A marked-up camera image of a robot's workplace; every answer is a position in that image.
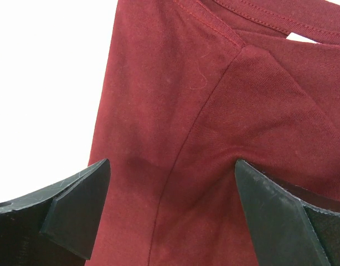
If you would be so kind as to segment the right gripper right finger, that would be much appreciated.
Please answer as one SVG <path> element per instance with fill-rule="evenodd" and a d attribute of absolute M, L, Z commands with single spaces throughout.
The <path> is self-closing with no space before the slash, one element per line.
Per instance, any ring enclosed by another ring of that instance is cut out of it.
<path fill-rule="evenodd" d="M 235 180 L 259 265 L 340 265 L 340 202 L 244 160 Z"/>

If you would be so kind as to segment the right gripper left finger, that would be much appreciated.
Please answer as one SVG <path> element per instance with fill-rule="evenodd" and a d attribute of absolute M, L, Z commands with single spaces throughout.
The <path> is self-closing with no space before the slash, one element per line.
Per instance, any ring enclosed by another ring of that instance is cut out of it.
<path fill-rule="evenodd" d="M 0 203 L 0 266 L 77 266 L 90 260 L 110 183 L 103 159 Z"/>

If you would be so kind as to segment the maroon t shirt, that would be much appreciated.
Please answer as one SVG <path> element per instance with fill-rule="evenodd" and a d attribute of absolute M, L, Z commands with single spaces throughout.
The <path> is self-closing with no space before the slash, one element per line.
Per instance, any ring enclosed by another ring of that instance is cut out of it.
<path fill-rule="evenodd" d="M 119 1 L 103 158 L 89 265 L 256 265 L 237 159 L 340 201 L 340 5 Z"/>

